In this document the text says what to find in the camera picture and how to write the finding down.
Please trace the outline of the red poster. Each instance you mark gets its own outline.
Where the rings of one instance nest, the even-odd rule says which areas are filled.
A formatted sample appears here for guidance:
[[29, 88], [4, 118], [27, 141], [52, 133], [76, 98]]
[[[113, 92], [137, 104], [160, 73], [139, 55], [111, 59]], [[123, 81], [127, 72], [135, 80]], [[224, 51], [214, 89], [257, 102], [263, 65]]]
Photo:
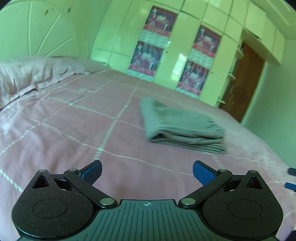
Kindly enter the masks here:
[[153, 82], [163, 51], [163, 48], [138, 41], [126, 74]]
[[199, 98], [209, 70], [188, 60], [176, 90], [193, 98]]
[[221, 36], [201, 25], [194, 40], [189, 60], [211, 69], [219, 47]]
[[153, 6], [139, 40], [159, 48], [165, 48], [169, 42], [176, 18], [176, 13]]

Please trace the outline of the lower right red poster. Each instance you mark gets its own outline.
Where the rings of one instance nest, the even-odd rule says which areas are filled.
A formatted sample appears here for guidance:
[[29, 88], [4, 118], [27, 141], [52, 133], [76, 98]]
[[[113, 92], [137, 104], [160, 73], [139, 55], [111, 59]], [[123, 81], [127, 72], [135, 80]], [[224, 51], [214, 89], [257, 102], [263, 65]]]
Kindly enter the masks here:
[[176, 90], [193, 98], [199, 98], [209, 70], [188, 60]]

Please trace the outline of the grey pants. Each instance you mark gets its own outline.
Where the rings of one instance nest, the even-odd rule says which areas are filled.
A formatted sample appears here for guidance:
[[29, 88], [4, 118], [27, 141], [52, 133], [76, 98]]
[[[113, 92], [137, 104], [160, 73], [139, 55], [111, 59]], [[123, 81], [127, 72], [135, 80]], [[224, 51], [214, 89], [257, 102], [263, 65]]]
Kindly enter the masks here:
[[226, 131], [210, 117], [188, 110], [170, 108], [150, 97], [139, 103], [145, 137], [152, 143], [225, 154]]

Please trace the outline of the upper right red poster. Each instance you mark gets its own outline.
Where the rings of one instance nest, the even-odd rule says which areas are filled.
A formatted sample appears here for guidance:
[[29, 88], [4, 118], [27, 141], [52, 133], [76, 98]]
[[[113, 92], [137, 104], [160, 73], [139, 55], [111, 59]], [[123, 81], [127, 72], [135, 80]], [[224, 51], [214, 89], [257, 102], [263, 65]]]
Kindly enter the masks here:
[[219, 47], [221, 36], [201, 25], [194, 40], [189, 60], [211, 69]]

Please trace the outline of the lower left red poster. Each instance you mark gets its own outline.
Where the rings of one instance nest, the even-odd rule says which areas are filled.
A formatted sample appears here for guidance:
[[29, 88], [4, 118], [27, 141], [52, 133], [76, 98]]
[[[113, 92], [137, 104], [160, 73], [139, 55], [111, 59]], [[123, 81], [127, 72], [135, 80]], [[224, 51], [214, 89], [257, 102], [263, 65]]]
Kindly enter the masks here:
[[163, 48], [138, 41], [126, 74], [153, 82], [163, 51]]

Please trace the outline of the brown wooden door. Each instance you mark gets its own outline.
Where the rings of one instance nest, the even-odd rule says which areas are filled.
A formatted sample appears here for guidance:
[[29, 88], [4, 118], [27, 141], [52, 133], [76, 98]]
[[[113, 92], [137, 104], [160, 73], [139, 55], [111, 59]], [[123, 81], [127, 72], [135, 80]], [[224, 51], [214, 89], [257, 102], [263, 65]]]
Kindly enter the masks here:
[[220, 108], [229, 113], [239, 123], [243, 120], [259, 83], [265, 61], [254, 49], [243, 43], [244, 57], [237, 61], [234, 77], [223, 96]]

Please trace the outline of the pink checked bed sheet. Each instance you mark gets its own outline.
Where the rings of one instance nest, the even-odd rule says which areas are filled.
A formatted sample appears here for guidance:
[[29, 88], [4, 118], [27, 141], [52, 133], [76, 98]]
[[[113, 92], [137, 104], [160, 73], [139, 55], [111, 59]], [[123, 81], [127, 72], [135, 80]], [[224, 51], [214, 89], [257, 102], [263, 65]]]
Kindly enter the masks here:
[[[161, 86], [86, 61], [76, 74], [32, 91], [1, 110], [1, 240], [17, 240], [11, 210], [39, 169], [61, 174], [100, 160], [96, 188], [117, 199], [175, 199], [199, 187], [194, 161], [234, 174], [257, 170], [278, 199], [283, 223], [278, 238], [295, 229], [295, 193], [287, 165], [258, 136], [226, 112]], [[204, 114], [226, 131], [224, 155], [150, 143], [140, 101]]]

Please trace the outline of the pink pillow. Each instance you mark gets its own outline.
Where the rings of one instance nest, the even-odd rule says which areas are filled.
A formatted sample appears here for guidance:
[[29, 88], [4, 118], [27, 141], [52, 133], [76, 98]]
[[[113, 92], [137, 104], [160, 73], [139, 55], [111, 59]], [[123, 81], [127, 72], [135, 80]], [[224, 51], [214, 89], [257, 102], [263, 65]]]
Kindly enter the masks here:
[[1, 61], [1, 109], [32, 91], [57, 84], [76, 74], [90, 75], [110, 70], [89, 59], [34, 55]]

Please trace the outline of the cream white wardrobe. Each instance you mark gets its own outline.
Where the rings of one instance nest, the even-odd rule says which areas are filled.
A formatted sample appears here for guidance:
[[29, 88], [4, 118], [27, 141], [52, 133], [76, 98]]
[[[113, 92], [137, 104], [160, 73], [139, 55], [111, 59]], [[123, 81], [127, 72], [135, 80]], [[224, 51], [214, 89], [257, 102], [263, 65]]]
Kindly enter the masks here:
[[176, 90], [201, 25], [221, 36], [199, 100], [212, 106], [222, 92], [237, 46], [249, 46], [266, 61], [281, 63], [286, 39], [254, 1], [112, 1], [91, 58], [126, 73], [153, 6], [177, 14], [153, 83]]

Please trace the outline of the cream round headboard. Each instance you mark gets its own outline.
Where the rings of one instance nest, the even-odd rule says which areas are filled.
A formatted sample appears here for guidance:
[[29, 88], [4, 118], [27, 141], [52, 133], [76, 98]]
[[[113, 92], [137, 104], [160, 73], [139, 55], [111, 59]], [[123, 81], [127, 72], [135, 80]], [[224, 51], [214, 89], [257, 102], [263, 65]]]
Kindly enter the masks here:
[[10, 1], [1, 9], [1, 60], [88, 56], [89, 1]]

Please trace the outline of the upper left red poster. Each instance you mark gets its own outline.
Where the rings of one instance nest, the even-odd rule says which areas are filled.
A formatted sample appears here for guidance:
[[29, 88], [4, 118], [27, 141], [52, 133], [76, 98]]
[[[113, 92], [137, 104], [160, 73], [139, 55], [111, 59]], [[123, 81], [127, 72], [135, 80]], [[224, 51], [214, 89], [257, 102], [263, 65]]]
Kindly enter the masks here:
[[159, 48], [165, 48], [169, 42], [176, 18], [176, 13], [153, 6], [139, 40]]

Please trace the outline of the corner wall shelves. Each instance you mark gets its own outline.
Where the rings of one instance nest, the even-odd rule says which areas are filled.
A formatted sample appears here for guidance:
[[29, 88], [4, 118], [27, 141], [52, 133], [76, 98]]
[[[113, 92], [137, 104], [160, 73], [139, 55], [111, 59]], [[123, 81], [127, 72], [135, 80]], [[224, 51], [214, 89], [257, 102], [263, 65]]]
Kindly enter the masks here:
[[225, 104], [225, 96], [226, 96], [226, 92], [228, 91], [231, 83], [233, 81], [236, 80], [236, 77], [234, 76], [235, 75], [235, 72], [236, 72], [236, 69], [237, 69], [237, 65], [239, 63], [239, 61], [244, 57], [244, 54], [243, 54], [243, 43], [240, 42], [237, 46], [237, 50], [235, 52], [235, 56], [234, 56], [234, 59], [231, 63], [231, 66], [230, 66], [230, 69], [227, 73], [227, 78], [226, 78], [226, 81], [223, 85], [223, 88], [222, 88], [222, 92], [217, 100], [217, 107], [219, 108], [220, 106], [222, 106], [223, 104]]

